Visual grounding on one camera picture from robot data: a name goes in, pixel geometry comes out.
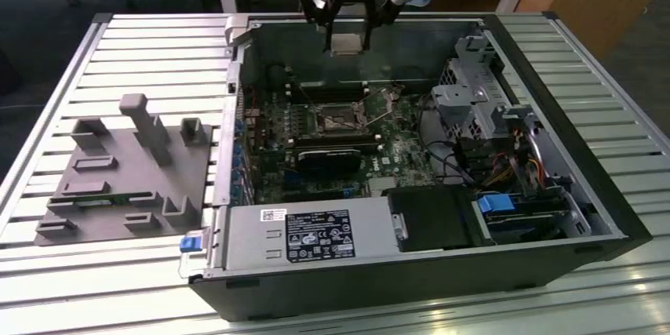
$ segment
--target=barcode sticker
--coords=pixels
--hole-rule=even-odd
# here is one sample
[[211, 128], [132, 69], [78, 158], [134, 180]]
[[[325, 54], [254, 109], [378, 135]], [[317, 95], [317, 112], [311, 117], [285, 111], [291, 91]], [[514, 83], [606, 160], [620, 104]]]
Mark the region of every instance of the barcode sticker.
[[286, 208], [262, 209], [261, 221], [285, 221]]

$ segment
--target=table surface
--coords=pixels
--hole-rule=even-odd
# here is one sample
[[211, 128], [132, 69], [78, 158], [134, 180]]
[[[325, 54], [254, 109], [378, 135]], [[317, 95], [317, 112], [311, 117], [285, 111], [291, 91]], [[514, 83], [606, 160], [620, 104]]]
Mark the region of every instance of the table surface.
[[[28, 138], [34, 153], [20, 154], [27, 168], [15, 184], [0, 187], [2, 334], [622, 335], [668, 330], [670, 143], [653, 131], [602, 67], [566, 39], [566, 31], [539, 13], [501, 16], [501, 21], [654, 236], [622, 257], [589, 264], [534, 289], [228, 323], [179, 276], [180, 236], [34, 246], [38, 219], [75, 149], [75, 119], [102, 117], [110, 129], [132, 127], [119, 113], [126, 93], [146, 94], [148, 111], [160, 115], [166, 126], [199, 118], [216, 127], [203, 202], [206, 224], [211, 221], [218, 126], [230, 98], [226, 18], [115, 15], [87, 33]], [[527, 104], [510, 65], [503, 74], [519, 102]], [[12, 174], [7, 178], [15, 181]], [[3, 188], [10, 187], [12, 197], [6, 201]], [[191, 262], [198, 268], [204, 259]]]

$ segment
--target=power supply label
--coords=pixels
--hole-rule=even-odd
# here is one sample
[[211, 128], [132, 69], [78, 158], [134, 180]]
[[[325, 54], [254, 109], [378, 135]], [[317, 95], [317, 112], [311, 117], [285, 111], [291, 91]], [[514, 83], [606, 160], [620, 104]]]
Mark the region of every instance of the power supply label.
[[291, 263], [354, 258], [349, 209], [286, 214], [286, 259]]

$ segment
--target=blue latch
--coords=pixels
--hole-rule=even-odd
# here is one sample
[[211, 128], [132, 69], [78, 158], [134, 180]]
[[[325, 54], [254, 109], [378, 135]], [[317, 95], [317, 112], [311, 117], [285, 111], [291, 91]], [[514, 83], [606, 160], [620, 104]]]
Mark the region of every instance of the blue latch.
[[179, 242], [179, 251], [183, 253], [202, 251], [202, 237], [184, 237]]
[[478, 199], [479, 209], [482, 213], [498, 211], [514, 211], [514, 204], [510, 195], [493, 194], [485, 195]]

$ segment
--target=metal case frame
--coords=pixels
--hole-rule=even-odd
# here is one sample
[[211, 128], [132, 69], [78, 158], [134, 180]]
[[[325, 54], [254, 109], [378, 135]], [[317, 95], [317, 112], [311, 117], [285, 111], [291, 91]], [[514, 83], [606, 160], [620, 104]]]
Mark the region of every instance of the metal case frame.
[[[429, 17], [427, 14], [403, 14], [398, 21]], [[192, 275], [188, 282], [224, 319], [269, 319], [543, 286], [581, 265], [612, 260], [652, 239], [498, 17], [493, 14], [450, 14], [449, 18], [475, 20], [486, 30], [506, 65], [521, 79], [529, 101], [535, 105], [534, 108], [542, 109], [538, 116], [551, 139], [575, 175], [589, 183], [590, 197], [600, 202], [601, 208], [606, 208], [621, 233], [592, 236], [585, 241], [569, 239], [562, 244], [546, 242], [533, 246], [491, 246], [465, 252], [413, 256], [403, 260], [379, 260], [377, 263], [343, 262], [338, 266], [299, 266], [285, 271], [266, 268], [231, 274], [223, 268], [226, 229], [231, 226], [226, 196], [222, 195], [227, 187], [218, 185], [215, 204], [220, 207], [215, 211], [215, 226], [208, 233], [211, 248], [207, 252], [207, 268], [202, 274]], [[266, 22], [295, 19], [294, 15], [243, 16], [230, 22], [230, 42], [244, 46], [250, 40], [250, 29]], [[244, 63], [243, 58], [244, 54], [238, 49], [238, 64]], [[239, 82], [231, 74], [228, 80]], [[230, 158], [227, 149], [222, 143], [220, 173], [226, 171], [226, 163], [222, 162]]]

